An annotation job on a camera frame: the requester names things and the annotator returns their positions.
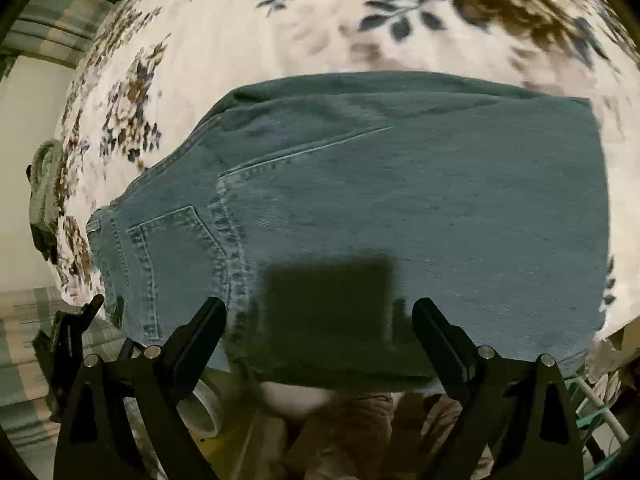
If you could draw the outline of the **white tape roll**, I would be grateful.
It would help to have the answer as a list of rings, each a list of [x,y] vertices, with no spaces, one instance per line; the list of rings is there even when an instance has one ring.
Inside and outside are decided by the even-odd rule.
[[[179,401],[178,413],[190,431],[203,439],[219,436],[222,429],[221,405],[217,391],[201,379],[190,396]]]

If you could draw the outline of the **blue denim jeans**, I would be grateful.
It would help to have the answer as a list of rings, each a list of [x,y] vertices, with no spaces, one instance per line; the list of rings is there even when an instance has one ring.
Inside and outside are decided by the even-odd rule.
[[[87,223],[106,312],[163,344],[209,297],[209,366],[331,388],[433,375],[430,298],[502,356],[564,373],[602,326],[608,189],[590,103],[435,73],[235,89]]]

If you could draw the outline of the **floral fleece blanket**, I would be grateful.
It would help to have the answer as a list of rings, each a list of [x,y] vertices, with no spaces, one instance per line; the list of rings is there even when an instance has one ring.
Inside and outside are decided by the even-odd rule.
[[[85,225],[233,88],[303,74],[427,70],[583,96],[610,178],[601,337],[639,315],[639,22],[622,0],[122,0],[67,91],[56,137],[58,290],[101,288]]]

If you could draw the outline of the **folded grey-green garment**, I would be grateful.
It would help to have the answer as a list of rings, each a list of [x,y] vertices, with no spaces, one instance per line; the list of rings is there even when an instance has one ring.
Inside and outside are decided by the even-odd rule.
[[[43,259],[58,264],[58,217],[61,202],[56,187],[62,168],[63,149],[60,141],[44,141],[36,149],[32,163],[26,168],[30,186],[28,220],[32,241]]]

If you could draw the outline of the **green striped curtain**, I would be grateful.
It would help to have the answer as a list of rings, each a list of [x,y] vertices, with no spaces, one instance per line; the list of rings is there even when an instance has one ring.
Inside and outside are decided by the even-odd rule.
[[[1,41],[1,53],[74,68],[112,7],[112,0],[29,0]]]

